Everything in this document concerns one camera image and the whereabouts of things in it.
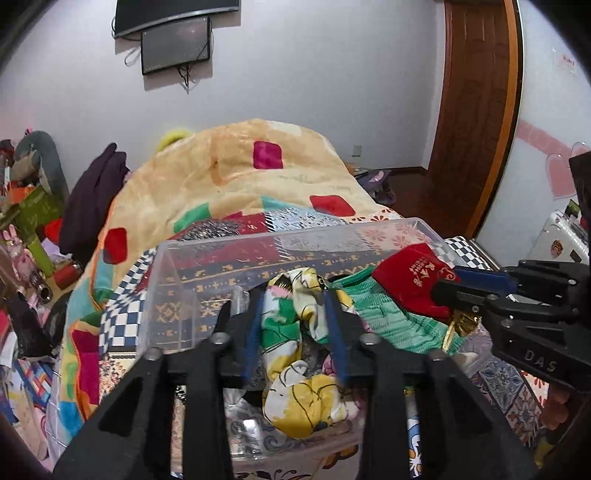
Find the plastic storage box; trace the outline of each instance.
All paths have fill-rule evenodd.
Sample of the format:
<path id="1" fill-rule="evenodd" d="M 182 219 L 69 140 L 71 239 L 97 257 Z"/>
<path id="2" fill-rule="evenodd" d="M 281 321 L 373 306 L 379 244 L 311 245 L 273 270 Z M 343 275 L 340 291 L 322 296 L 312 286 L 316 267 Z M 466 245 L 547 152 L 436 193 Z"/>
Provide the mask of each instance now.
<path id="1" fill-rule="evenodd" d="M 280 272 L 315 267 L 324 278 L 352 274 L 422 242 L 450 265 L 465 265 L 417 218 L 165 242 L 152 264 L 138 356 L 149 346 L 193 347 L 211 334 L 225 300 Z"/>
<path id="2" fill-rule="evenodd" d="M 149 346 L 165 352 L 193 347 L 211 334 L 227 299 L 242 300 L 245 291 L 280 272 L 315 267 L 325 278 L 352 274 L 422 242 L 451 266 L 465 265 L 416 218 L 165 242 L 152 264 L 138 356 Z M 290 439 L 268 424 L 260 409 L 241 399 L 240 392 L 226 391 L 225 399 L 235 471 L 260 466 L 261 460 L 271 457 L 277 460 L 282 453 L 289 454 L 290 460 L 300 455 L 318 458 L 355 445 L 361 438 L 363 418 L 321 430 L 306 440 Z"/>

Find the black screen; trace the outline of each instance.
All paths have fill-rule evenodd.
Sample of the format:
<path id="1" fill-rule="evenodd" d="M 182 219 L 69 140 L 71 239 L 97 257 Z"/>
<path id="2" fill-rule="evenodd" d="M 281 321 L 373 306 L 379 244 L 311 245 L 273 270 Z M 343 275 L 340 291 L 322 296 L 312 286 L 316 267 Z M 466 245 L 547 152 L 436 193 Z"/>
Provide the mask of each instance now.
<path id="1" fill-rule="evenodd" d="M 209 17 L 189 18 L 142 32 L 142 73 L 208 60 Z"/>
<path id="2" fill-rule="evenodd" d="M 118 0 L 115 36 L 195 15 L 238 10 L 240 0 Z"/>

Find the dark purple clothing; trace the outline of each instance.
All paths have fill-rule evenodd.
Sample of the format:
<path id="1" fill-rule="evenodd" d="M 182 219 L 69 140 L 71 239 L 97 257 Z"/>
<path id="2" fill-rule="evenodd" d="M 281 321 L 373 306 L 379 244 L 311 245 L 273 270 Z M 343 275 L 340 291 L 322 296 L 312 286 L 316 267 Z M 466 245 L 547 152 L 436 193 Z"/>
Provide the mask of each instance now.
<path id="1" fill-rule="evenodd" d="M 66 202 L 60 229 L 60 252 L 82 267 L 92 257 L 109 207 L 124 185 L 127 154 L 111 143 L 82 174 Z"/>

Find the wall-mounted tv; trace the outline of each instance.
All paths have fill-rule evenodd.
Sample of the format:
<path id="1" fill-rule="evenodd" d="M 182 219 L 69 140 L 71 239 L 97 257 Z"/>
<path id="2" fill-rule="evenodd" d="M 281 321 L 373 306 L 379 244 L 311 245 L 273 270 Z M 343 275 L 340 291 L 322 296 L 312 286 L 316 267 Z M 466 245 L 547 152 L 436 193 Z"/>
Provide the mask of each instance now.
<path id="1" fill-rule="evenodd" d="M 181 18 L 240 9 L 240 0 L 118 0 L 115 38 Z"/>

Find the wall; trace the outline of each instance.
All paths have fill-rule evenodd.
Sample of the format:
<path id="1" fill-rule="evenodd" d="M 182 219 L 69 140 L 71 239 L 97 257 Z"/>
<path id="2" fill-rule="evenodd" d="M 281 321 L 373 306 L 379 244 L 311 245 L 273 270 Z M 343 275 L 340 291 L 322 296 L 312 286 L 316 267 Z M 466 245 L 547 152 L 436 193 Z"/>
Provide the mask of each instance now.
<path id="1" fill-rule="evenodd" d="M 427 127 L 427 142 L 423 151 L 423 168 L 429 168 L 435 134 L 437 133 L 437 121 L 439 120 L 439 107 L 441 106 L 441 94 L 443 93 L 443 75 L 445 70 L 445 46 L 446 46 L 446 25 L 445 25 L 445 3 L 443 0 L 435 0 L 435 68 L 433 69 L 433 97 L 431 100 L 431 118 Z"/>
<path id="2" fill-rule="evenodd" d="M 0 135 L 56 141 L 72 187 L 111 141 L 130 168 L 172 128 L 249 118 L 321 132 L 344 160 L 417 166 L 433 98 L 433 0 L 243 0 L 214 18 L 213 60 L 187 94 L 176 71 L 143 78 L 111 37 L 116 0 L 58 0 L 0 76 Z"/>
<path id="3" fill-rule="evenodd" d="M 591 84 L 564 41 L 528 0 L 519 0 L 524 33 L 524 83 L 518 134 L 486 221 L 477 240 L 501 265 L 514 265 L 530 251 L 556 209 L 546 171 L 547 157 L 563 158 L 577 142 L 591 143 Z M 562 68 L 563 54 L 576 62 Z"/>

